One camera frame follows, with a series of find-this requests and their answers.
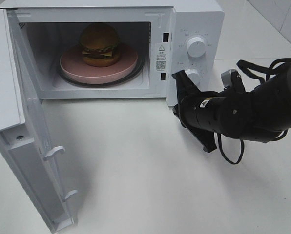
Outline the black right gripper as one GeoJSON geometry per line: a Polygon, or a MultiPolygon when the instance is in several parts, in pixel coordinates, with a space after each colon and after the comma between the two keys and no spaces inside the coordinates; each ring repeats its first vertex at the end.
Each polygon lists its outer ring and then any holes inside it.
{"type": "Polygon", "coordinates": [[[230,92],[200,91],[185,70],[171,75],[176,82],[175,116],[207,153],[217,149],[215,133],[230,133],[230,92]]]}

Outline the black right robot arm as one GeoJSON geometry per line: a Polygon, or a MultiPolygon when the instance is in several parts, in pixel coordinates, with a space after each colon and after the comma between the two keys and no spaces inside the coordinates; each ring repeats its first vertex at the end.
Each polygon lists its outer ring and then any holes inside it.
{"type": "Polygon", "coordinates": [[[173,74],[174,114],[203,145],[216,149],[214,135],[267,143],[291,128],[291,58],[269,67],[240,60],[221,75],[221,92],[201,91],[185,71],[173,74]]]}

